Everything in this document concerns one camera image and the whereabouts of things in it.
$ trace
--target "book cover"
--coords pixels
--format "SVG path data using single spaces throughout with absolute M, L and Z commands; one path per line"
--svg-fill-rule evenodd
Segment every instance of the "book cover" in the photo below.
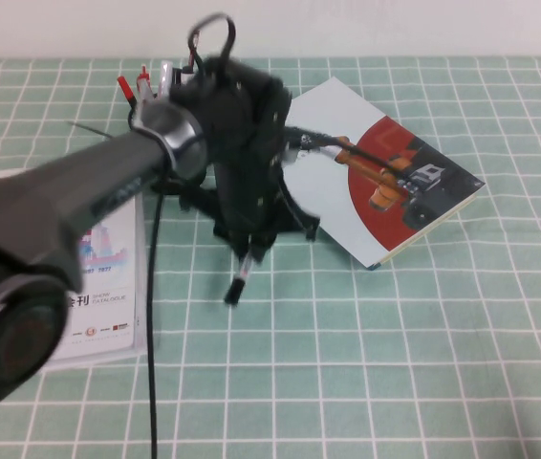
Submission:
M 416 199 L 388 170 L 338 147 L 300 152 L 284 167 L 294 200 L 357 261 L 374 269 L 469 203 L 485 184 L 336 78 L 295 98 L 287 124 L 342 137 L 406 174 Z M 375 180 L 383 177 L 385 184 Z

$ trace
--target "orange robot image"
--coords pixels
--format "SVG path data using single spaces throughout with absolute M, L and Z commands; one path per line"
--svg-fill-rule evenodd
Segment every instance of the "orange robot image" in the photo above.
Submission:
M 339 137 L 343 142 L 353 145 L 347 137 Z M 335 157 L 339 164 L 345 164 L 359 172 L 362 176 L 377 185 L 375 193 L 370 197 L 368 204 L 371 208 L 384 212 L 397 201 L 404 200 L 406 195 L 404 190 L 398 185 L 396 176 L 389 170 L 383 168 L 380 171 L 375 170 L 370 164 L 360 160 L 349 151 L 343 149 Z M 411 167 L 411 162 L 406 158 L 395 155 L 388 160 L 388 163 L 397 170 L 407 172 Z

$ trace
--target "black cable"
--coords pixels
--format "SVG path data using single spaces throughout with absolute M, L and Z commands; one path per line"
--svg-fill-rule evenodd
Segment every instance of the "black cable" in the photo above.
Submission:
M 149 247 L 149 263 L 147 267 L 147 301 L 146 301 L 146 327 L 147 327 L 147 375 L 149 380 L 149 427 L 151 431 L 151 458 L 158 458 L 158 413 L 156 407 L 156 367 L 154 365 L 154 271 L 156 269 L 156 248 L 158 247 L 158 234 L 164 195 L 158 194 L 156 211 Z
M 196 66 L 199 70 L 199 78 L 202 80 L 205 77 L 205 64 L 203 63 L 203 60 L 201 59 L 200 55 L 198 54 L 197 47 L 194 43 L 195 36 L 197 33 L 201 32 L 201 29 L 203 27 L 208 26 L 212 22 L 225 19 L 228 24 L 228 37 L 226 39 L 226 43 L 224 43 L 224 48 L 222 48 L 222 52 L 220 53 L 220 65 L 218 66 L 219 69 L 226 68 L 226 64 L 228 63 L 228 60 L 230 58 L 230 52 L 232 51 L 232 47 L 234 46 L 234 41 L 236 40 L 236 27 L 234 26 L 234 22 L 228 16 L 227 14 L 224 14 L 222 12 L 216 12 L 215 14 L 211 14 L 207 16 L 205 19 L 203 19 L 201 22 L 196 24 L 190 31 L 189 36 L 187 37 L 187 47 L 190 51 L 190 54 L 194 57 L 194 61 L 196 62 Z
M 362 158 L 366 161 L 370 161 L 371 163 L 374 163 L 380 167 L 384 167 L 385 169 L 391 171 L 392 174 L 394 174 L 397 178 L 400 177 L 406 182 L 410 182 L 410 178 L 406 174 L 404 174 L 404 172 L 402 172 L 399 169 L 396 169 L 385 160 L 382 160 L 381 158 L 374 156 L 355 145 L 350 145 L 347 142 L 344 142 L 337 137 L 332 137 L 327 134 L 321 134 L 319 132 L 309 131 L 307 129 L 302 129 L 300 127 L 287 127 L 286 126 L 285 132 L 287 134 L 288 139 L 291 141 L 300 142 L 300 139 L 302 138 L 302 136 L 309 137 L 313 144 L 312 147 L 339 146 L 349 151 L 354 156 L 358 156 L 359 158 Z

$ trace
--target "book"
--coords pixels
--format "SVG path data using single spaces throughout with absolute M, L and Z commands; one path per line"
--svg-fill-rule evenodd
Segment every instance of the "book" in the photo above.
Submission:
M 485 186 L 334 77 L 295 98 L 287 124 L 342 137 L 407 175 L 422 192 L 409 199 L 387 168 L 339 147 L 301 151 L 284 164 L 296 203 L 317 215 L 320 227 L 368 269 L 432 230 Z
M 0 170 L 0 178 L 19 172 Z M 147 266 L 140 195 L 84 234 L 79 260 L 83 290 L 67 294 L 67 327 L 45 369 L 127 359 L 146 349 Z

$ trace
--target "table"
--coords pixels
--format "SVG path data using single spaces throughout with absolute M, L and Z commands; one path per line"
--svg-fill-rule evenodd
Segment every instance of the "table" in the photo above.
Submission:
M 124 132 L 141 63 L 0 60 L 0 169 L 100 141 L 65 120 Z M 295 96 L 338 77 L 487 188 L 373 273 L 281 237 L 237 309 L 228 250 L 169 199 L 161 457 L 541 458 L 541 57 L 249 63 Z M 144 358 L 37 375 L 0 405 L 0 459 L 148 457 L 146 387 Z

